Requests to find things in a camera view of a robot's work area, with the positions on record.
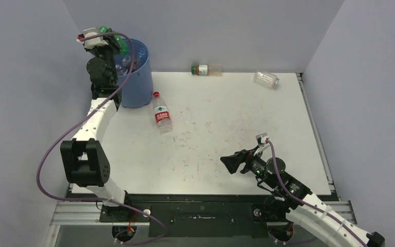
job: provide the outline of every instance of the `small bottle with label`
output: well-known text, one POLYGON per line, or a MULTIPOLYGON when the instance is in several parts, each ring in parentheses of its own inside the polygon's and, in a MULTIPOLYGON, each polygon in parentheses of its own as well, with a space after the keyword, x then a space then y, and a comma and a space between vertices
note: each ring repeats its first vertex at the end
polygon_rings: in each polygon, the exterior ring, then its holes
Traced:
POLYGON ((221 76, 222 67, 218 64, 199 64, 191 67, 191 74, 198 76, 221 76))
POLYGON ((172 131, 172 120, 170 120, 169 110, 164 100, 159 96, 159 92, 154 92, 153 106, 156 124, 160 133, 164 134, 172 131))

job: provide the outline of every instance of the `blue bucket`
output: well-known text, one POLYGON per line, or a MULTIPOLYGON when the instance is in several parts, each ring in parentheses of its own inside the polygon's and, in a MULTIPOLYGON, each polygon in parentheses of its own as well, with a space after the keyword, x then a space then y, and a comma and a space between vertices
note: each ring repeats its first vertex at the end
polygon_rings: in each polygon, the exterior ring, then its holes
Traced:
MULTIPOLYGON (((140 58, 140 64, 138 64, 140 67, 131 73, 130 78, 122 88, 121 105, 126 108, 140 108, 151 102, 154 92, 154 83, 152 81, 148 48, 138 40, 131 39, 131 41, 134 45, 134 59, 137 59, 138 50, 140 48, 146 49, 146 54, 140 58)), ((117 55, 114 57, 116 64, 122 64, 122 60, 126 55, 131 55, 131 47, 129 52, 124 56, 117 55)), ((128 75, 119 76, 117 84, 119 86, 122 85, 127 76, 128 75)))

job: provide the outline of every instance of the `black mounting bracket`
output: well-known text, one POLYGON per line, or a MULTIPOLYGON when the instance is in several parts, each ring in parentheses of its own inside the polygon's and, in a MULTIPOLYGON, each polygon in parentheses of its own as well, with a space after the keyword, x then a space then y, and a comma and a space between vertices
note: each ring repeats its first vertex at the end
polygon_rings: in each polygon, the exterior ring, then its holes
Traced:
POLYGON ((98 140, 65 140, 60 151, 69 183, 103 187, 110 178, 110 163, 98 140))

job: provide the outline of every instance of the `red bottle label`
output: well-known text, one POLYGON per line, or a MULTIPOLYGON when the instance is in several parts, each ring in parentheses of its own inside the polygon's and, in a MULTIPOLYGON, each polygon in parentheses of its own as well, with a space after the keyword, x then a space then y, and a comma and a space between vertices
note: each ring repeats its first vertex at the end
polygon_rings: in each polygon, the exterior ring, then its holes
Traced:
POLYGON ((154 113, 155 113, 155 120, 157 122, 159 122, 165 118, 170 119, 169 110, 167 110, 167 106, 165 106, 165 105, 159 105, 159 106, 155 107, 154 113))

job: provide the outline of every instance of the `screw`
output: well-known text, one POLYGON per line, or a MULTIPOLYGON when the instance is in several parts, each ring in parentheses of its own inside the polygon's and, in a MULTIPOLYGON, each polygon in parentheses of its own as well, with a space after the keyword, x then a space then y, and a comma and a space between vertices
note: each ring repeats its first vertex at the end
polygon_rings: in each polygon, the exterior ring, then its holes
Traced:
POLYGON ((259 217, 261 215, 261 210, 259 208, 254 210, 254 216, 259 217))
POLYGON ((146 213, 146 214, 150 215, 151 211, 149 209, 145 209, 145 210, 143 210, 143 213, 146 213))

